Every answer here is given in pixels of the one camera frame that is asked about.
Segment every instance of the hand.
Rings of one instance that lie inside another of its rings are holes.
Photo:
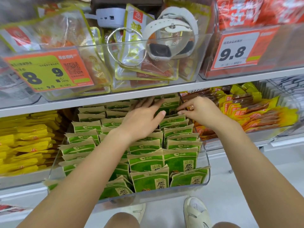
[[[139,139],[147,137],[159,125],[165,117],[166,111],[160,111],[155,117],[155,112],[164,103],[164,99],[159,100],[151,106],[154,97],[145,98],[132,105],[131,111],[127,113],[122,124],[116,128],[121,134],[127,137],[127,141],[133,143]]]
[[[209,98],[196,97],[186,101],[177,110],[193,106],[193,111],[182,110],[178,114],[184,114],[186,117],[197,121],[199,124],[209,129],[216,130],[221,126],[225,126],[225,122],[231,120],[224,115],[220,109]]]

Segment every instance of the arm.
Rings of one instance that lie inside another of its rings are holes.
[[[302,227],[304,197],[259,151],[242,127],[208,98],[197,97],[178,110],[215,131],[259,227]]]
[[[163,100],[150,107],[153,100],[139,102],[18,228],[83,228],[124,151],[152,133],[164,118],[164,111],[154,118]]]

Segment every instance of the smartwatch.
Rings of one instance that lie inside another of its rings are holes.
[[[162,39],[161,29],[168,33],[188,32],[180,38]],[[155,61],[169,61],[188,57],[192,54],[198,41],[198,26],[193,14],[186,8],[168,7],[158,17],[150,22],[143,30],[143,40],[156,35],[157,42],[145,44],[145,49],[151,59]]]

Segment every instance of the silver bracelet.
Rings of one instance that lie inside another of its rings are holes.
[[[138,34],[138,35],[142,38],[142,35],[141,35],[138,31],[136,31],[136,30],[134,30],[134,29],[132,29],[132,28],[129,28],[129,27],[121,27],[121,28],[117,28],[116,30],[114,30],[114,31],[108,36],[107,41],[106,41],[106,44],[107,44],[107,45],[109,44],[110,38],[111,38],[117,31],[120,31],[120,30],[132,30],[132,31],[134,31],[136,34]],[[128,65],[128,64],[125,64],[125,63],[123,63],[123,62],[121,62],[121,61],[118,61],[118,60],[113,56],[113,54],[111,53],[109,46],[107,46],[107,47],[108,47],[108,52],[109,52],[109,54],[112,56],[112,58],[113,58],[113,59],[118,63],[118,65],[120,65],[120,66],[125,66],[125,67],[137,67],[137,66],[139,66],[139,65],[145,60],[146,55],[147,55],[147,51],[145,50],[144,57],[143,57],[143,59],[142,59],[141,62],[136,63],[135,65]]]

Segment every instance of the shelf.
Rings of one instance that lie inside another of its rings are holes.
[[[63,109],[70,107],[78,107],[82,105],[91,105],[91,104],[104,103],[110,101],[121,101],[126,99],[148,97],[154,95],[163,95],[163,94],[169,94],[169,93],[181,92],[187,90],[230,85],[230,84],[243,83],[248,81],[265,80],[276,77],[294,76],[300,74],[304,74],[304,67],[280,70],[274,72],[258,73],[249,76],[227,77],[227,78],[215,79],[215,80],[203,80],[202,78],[199,77],[196,82],[191,82],[191,83],[181,84],[178,83],[177,81],[176,82],[177,84],[163,86],[163,87],[135,90],[129,92],[119,92],[119,93],[112,93],[107,95],[93,96],[87,98],[77,98],[71,100],[62,100],[55,102],[47,102],[45,99],[41,98],[38,102],[32,105],[2,108],[0,109],[0,117],[35,113],[40,111]]]

